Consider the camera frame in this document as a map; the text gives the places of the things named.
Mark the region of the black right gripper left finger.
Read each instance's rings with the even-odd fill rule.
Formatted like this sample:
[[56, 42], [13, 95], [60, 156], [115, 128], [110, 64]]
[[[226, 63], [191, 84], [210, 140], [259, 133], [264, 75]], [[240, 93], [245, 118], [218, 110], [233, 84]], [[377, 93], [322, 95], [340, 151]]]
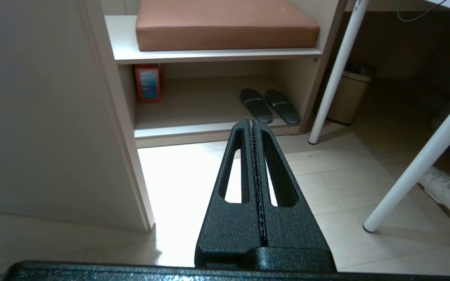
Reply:
[[[195, 246], [196, 267], [246, 267], [249, 251], [266, 244], [256, 121], [236, 123], [227, 141]], [[236, 151], [241, 154], [241, 201], [225, 200]]]

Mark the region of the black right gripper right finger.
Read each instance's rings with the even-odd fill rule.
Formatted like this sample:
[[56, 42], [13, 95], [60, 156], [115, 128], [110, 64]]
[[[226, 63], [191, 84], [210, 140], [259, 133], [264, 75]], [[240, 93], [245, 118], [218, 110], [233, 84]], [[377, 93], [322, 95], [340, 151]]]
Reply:
[[252, 121], [252, 163], [260, 247], [252, 250], [264, 271], [335, 272], [330, 247], [270, 129]]

